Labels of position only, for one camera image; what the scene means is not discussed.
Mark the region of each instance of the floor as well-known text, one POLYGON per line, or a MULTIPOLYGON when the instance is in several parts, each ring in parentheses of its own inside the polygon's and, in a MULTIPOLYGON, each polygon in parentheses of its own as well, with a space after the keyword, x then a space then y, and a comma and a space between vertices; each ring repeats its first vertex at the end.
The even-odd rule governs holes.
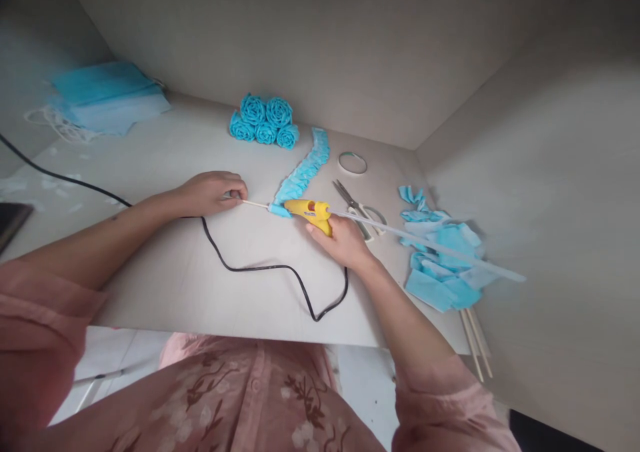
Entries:
MULTIPOLYGON (((86 352, 76 367, 75 379, 127 369, 123 376, 102 382, 94 399, 96 402, 155 372, 160 351, 170 335, 166 332, 89 327, 86 352)), ((390 354, 368 347, 335 346, 333 350, 338 358, 343 397, 390 451, 393 432, 398 426, 390 354)), ((88 383, 72 388, 51 423, 58 423, 74 414, 88 388, 88 383)))

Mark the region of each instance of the wooden stick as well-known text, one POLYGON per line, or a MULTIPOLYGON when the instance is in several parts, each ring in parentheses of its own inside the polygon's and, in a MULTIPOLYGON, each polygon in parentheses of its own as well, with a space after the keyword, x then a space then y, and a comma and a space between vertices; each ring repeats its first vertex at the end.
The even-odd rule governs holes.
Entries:
POLYGON ((480 354, 482 354, 482 360, 485 362, 485 368, 487 369, 487 374, 489 374, 490 378, 493 378, 493 372, 491 371, 491 367, 489 366, 489 360, 487 358, 487 354, 485 352, 485 346, 482 345, 482 341, 480 340, 480 334, 478 333, 478 328, 476 327, 475 320, 473 318, 473 314, 470 309, 465 309, 467 316, 469 317, 469 322, 471 322, 471 328, 473 329, 473 334, 475 336, 475 341, 478 342, 478 348, 480 349, 480 354))
POLYGON ((467 335, 467 342, 469 342, 469 348, 471 349, 473 362, 475 362, 475 370, 478 372, 478 379, 480 379, 480 382, 484 382, 485 378, 482 376, 482 370, 480 370, 480 364, 478 363, 478 357, 475 351, 475 344, 473 342, 473 337, 471 336, 471 331, 469 330, 469 325, 467 324, 467 316, 465 315, 464 311, 460 311, 460 318, 462 319, 462 325, 465 328, 465 334, 467 335))
POLYGON ((264 207, 265 209, 268 209, 269 206, 266 204, 258 204, 258 202, 251 202, 251 201, 246 201, 243 200, 244 203, 248 203, 249 205, 255 205, 256 207, 264 207))

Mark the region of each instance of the person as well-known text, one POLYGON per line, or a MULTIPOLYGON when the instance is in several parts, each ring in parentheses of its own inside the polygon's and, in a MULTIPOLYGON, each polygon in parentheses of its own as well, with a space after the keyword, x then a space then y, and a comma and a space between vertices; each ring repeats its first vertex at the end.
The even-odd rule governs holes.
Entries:
MULTIPOLYGON (((335 391, 318 344, 178 333, 160 370, 48 427, 68 394, 99 292, 154 232, 247 198, 239 175, 208 172, 0 267, 0 439, 9 451, 383 450, 335 391)), ((365 245, 330 218, 311 237, 364 282, 397 371, 394 451, 518 446, 484 390, 365 245)))

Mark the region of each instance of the blue paper rose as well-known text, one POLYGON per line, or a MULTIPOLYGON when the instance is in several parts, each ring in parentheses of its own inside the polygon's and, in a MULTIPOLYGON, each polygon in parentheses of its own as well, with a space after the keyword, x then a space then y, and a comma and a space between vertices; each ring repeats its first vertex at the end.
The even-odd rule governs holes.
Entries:
POLYGON ((255 128, 250 123, 242 120, 238 111, 234 111, 229 123, 229 132, 238 140, 251 142, 255 138, 255 128))
POLYGON ((267 120, 276 127, 284 127, 291 123, 291 106, 280 97, 274 97, 267 103, 267 120))
POLYGON ((275 142, 275 136, 278 134, 278 129, 271 122, 262 122, 255 127, 255 139, 264 144, 272 144, 275 142))
POLYGON ((286 150, 291 150, 295 143, 300 138, 300 132, 298 132, 298 126, 294 124, 285 125, 278 130, 278 135, 275 140, 278 145, 286 150))
POLYGON ((252 125, 258 125, 264 122, 266 117, 265 103, 256 95, 248 93, 240 104, 240 113, 245 122, 252 125))

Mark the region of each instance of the white desk surface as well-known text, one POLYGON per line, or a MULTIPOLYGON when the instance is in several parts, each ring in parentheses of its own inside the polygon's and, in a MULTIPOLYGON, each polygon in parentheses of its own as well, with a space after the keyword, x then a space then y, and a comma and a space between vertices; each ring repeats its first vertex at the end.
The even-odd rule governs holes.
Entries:
MULTIPOLYGON (((132 203, 176 187, 199 172, 228 170, 242 175, 250 200, 268 203, 283 178, 311 149, 310 127, 300 126, 300 140, 292 151, 247 143, 229 135, 232 108, 179 94, 168 98, 172 111, 136 124, 125 138, 106 137, 89 146, 58 140, 36 162, 54 172, 80 174, 82 180, 132 203)), ((415 154, 328 132, 329 162, 311 181, 305 198, 345 210, 344 200, 331 184, 331 180, 339 179, 356 200, 380 210, 390 225, 402 228, 399 214, 408 207, 397 188, 420 187, 425 182, 415 154), (354 177, 340 170, 337 157, 344 151, 356 152, 367 160, 366 174, 354 177)), ((28 166, 14 177, 26 179, 27 188, 5 199, 36 200, 43 211, 32 214, 3 253, 2 261, 74 233, 118 210, 108 198, 84 187, 59 183, 47 189, 42 185, 43 176, 28 166)), ((340 266, 307 236, 306 221, 301 217, 283 219, 264 209, 241 205, 209 217, 207 223, 232 267, 284 263, 298 270, 316 312, 342 291, 340 266)), ((398 284, 404 285, 411 250, 390 233, 375 237, 370 248, 398 284)), ((199 219, 176 220, 156 234, 114 276, 106 290, 110 298, 95 318, 96 325, 385 346, 373 306, 354 274, 349 276, 344 302, 316 323, 290 271, 227 271, 207 241, 199 219)), ((469 353, 457 312, 440 314, 412 300, 456 352, 469 353)))

